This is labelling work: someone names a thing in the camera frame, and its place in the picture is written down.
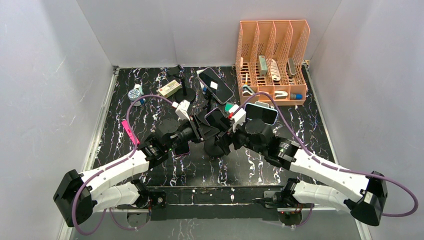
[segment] marble tabletop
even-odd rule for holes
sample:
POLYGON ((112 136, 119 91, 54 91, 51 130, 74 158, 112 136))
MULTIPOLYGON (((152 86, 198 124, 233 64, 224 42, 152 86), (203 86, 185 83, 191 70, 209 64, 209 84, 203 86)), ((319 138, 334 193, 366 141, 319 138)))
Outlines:
MULTIPOLYGON (((189 115, 200 112, 207 102, 196 78, 196 71, 203 68, 185 67, 183 71, 187 85, 196 91, 196 100, 190 105, 189 115)), ((234 96, 229 102, 240 104, 235 67, 222 66, 213 67, 213 69, 234 91, 234 96)), ((135 84, 141 84, 145 95, 157 94, 157 89, 174 79, 167 77, 167 70, 167 68, 122 68, 119 70, 93 168, 116 160, 131 151, 131 140, 121 124, 131 104, 127 93, 135 84)), ((334 162, 305 67, 303 67, 303 73, 308 85, 304 105, 280 106, 280 109, 291 128, 312 152, 334 162)), ((224 106, 213 102, 212 108, 215 107, 223 109, 224 106)), ((147 99, 143 106, 135 107, 130 114, 133 130, 140 141, 146 139, 155 127, 167 118, 178 119, 175 109, 165 101, 156 98, 147 99)), ((294 139, 280 120, 275 123, 273 129, 281 137, 294 139)), ((133 178, 140 179, 147 186, 283 186, 288 178, 300 178, 309 183, 316 183, 308 176, 274 167, 262 156, 244 147, 237 151, 233 150, 223 157, 209 157, 204 153, 202 143, 190 143, 189 155, 172 154, 172 158, 161 165, 134 175, 133 178)))

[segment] black phone stand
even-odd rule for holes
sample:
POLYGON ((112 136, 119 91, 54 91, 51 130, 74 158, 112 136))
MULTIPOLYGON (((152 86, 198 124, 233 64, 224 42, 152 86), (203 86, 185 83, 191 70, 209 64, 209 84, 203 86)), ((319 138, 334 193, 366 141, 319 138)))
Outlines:
POLYGON ((174 94, 175 102, 181 103, 183 100, 187 100, 192 103, 196 99, 196 92, 192 88, 186 87, 186 78, 184 77, 184 74, 180 76, 181 70, 183 70, 183 67, 178 64, 175 67, 171 67, 168 72, 166 72, 166 75, 168 77, 173 76, 181 81, 182 88, 178 89, 178 91, 174 94))

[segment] purple cable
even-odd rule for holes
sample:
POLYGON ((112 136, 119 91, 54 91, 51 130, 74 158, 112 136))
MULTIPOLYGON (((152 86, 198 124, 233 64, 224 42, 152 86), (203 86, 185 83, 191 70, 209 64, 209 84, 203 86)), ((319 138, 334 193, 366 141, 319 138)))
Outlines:
MULTIPOLYGON (((305 221, 303 221, 303 222, 301 222, 301 223, 299 223, 298 225, 295 225, 295 227, 296 228, 298 228, 298 227, 302 227, 304 224, 306 224, 306 222, 311 218, 311 215, 312 215, 312 209, 314 208, 314 206, 315 206, 315 204, 311 204, 310 205, 310 209, 309 209, 309 213, 307 214, 307 217, 306 217, 306 219, 305 219, 305 221)), ((274 223, 274 222, 270 222, 270 221, 264 221, 264 220, 261 220, 261 222, 264 222, 264 223, 266 223, 266 224, 271 224, 271 225, 275 225, 275 226, 281 226, 280 224, 277 224, 277 223, 274 223)))
POLYGON ((112 213, 112 208, 109 207, 109 213, 110 213, 110 217, 112 218, 112 221, 115 223, 116 226, 118 226, 120 229, 123 230, 128 230, 128 231, 135 231, 138 229, 141 229, 142 227, 146 226, 148 223, 150 223, 150 220, 143 223, 140 226, 136 226, 136 227, 126 227, 126 226, 122 226, 121 224, 118 223, 118 221, 115 219, 114 214, 112 213))
MULTIPOLYGON (((244 108, 244 106, 246 105, 246 103, 249 102, 250 99, 252 99, 253 97, 257 96, 257 95, 265 95, 269 98, 269 100, 271 100, 271 102, 274 104, 275 109, 278 111, 278 114, 280 116, 280 118, 282 119, 282 121, 284 122, 284 125, 288 128, 288 130, 290 131, 290 133, 293 135, 293 137, 296 139, 296 141, 300 144, 300 146, 302 147, 302 149, 305 151, 306 154, 308 154, 309 156, 312 155, 312 153, 308 150, 308 148, 305 146, 305 144, 302 142, 302 140, 295 134, 295 132, 293 131, 293 129, 289 126, 289 124, 287 123, 286 119, 284 118, 283 114, 281 113, 281 110, 279 109, 278 105, 276 104, 276 102, 274 101, 274 99, 267 93, 265 92, 257 92, 255 94, 253 94, 252 96, 250 96, 241 106, 239 106, 237 108, 237 110, 235 110, 235 112, 233 113, 233 115, 235 115, 240 109, 244 108)), ((367 177, 372 177, 372 178, 376 178, 376 179, 381 179, 381 180, 385 180, 387 182, 390 182, 398 187, 400 187, 401 189, 403 189, 405 192, 407 192, 413 200, 413 208, 405 213, 383 213, 382 215, 385 217, 393 217, 393 218, 399 218, 399 217, 406 217, 409 216, 413 213, 415 213, 418 209, 418 199, 415 196, 415 194, 409 190, 406 186, 404 186, 403 184, 401 184, 400 182, 397 182, 389 177, 386 176, 380 176, 380 175, 376 175, 376 174, 372 174, 372 173, 367 173, 367 172, 361 172, 361 171, 353 171, 350 169, 343 169, 343 168, 338 168, 335 166, 331 166, 329 164, 326 164, 325 162, 322 162, 316 158, 315 156, 312 156, 312 159, 323 165, 324 167, 327 167, 329 169, 333 169, 333 170, 339 170, 340 172, 343 173, 349 173, 349 174, 357 174, 357 175, 363 175, 363 176, 367 176, 367 177)))
MULTIPOLYGON (((133 101, 131 103, 131 105, 129 106, 128 110, 126 111, 126 121, 128 123, 128 128, 129 128, 129 131, 131 132, 131 134, 133 134, 133 135, 134 135, 133 128, 131 127, 131 124, 130 124, 130 112, 131 112, 131 109, 133 108, 133 106, 134 106, 135 103, 137 103, 141 99, 144 99, 144 98, 147 98, 147 97, 149 97, 149 98, 150 97, 159 98, 159 99, 165 100, 167 103, 169 103, 171 105, 173 104, 170 100, 166 99, 165 97, 159 96, 159 95, 154 95, 154 94, 144 95, 144 96, 141 96, 141 97, 137 98, 135 101, 133 101)), ((131 158, 136 153, 136 150, 137 150, 137 146, 135 145, 134 148, 132 149, 131 154, 128 157, 126 157, 126 158, 122 159, 121 161, 118 161, 118 162, 116 162, 116 163, 114 163, 114 164, 106 167, 105 170, 109 170, 109 169, 115 167, 116 165, 119 165, 119 164, 127 161, 129 158, 131 158)), ((80 198, 80 195, 81 195, 81 192, 84 190, 84 188, 87 186, 87 184, 91 180, 93 180, 95 177, 98 177, 103 172, 104 172, 103 170, 100 170, 96 174, 94 174, 93 176, 91 176, 89 179, 87 179, 87 181, 85 181, 81 185, 81 187, 78 189, 78 191, 76 192, 75 197, 73 198, 74 201, 72 202, 72 211, 71 211, 72 223, 75 226, 75 229, 78 231, 78 233, 80 233, 81 235, 84 235, 84 236, 88 236, 88 235, 93 234, 100 227, 100 224, 102 223, 103 218, 105 217, 106 209, 103 211, 103 214, 101 215, 100 222, 98 223, 98 225, 92 231, 86 232, 86 231, 83 231, 80 228, 80 226, 78 225, 78 223, 77 223, 77 213, 76 213, 76 211, 77 211, 77 201, 75 201, 75 199, 79 199, 80 198)))

